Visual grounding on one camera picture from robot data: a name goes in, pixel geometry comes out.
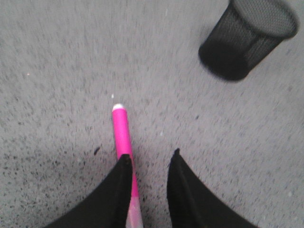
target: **black mesh pen holder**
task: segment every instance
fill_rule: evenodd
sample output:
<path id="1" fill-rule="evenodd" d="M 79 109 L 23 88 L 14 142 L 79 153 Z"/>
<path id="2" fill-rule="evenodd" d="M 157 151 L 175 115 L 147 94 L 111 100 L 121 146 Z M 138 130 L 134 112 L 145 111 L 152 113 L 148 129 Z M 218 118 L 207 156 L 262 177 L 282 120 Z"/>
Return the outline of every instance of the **black mesh pen holder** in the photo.
<path id="1" fill-rule="evenodd" d="M 280 0 L 230 0 L 199 57 L 217 76 L 237 81 L 297 31 L 296 15 Z"/>

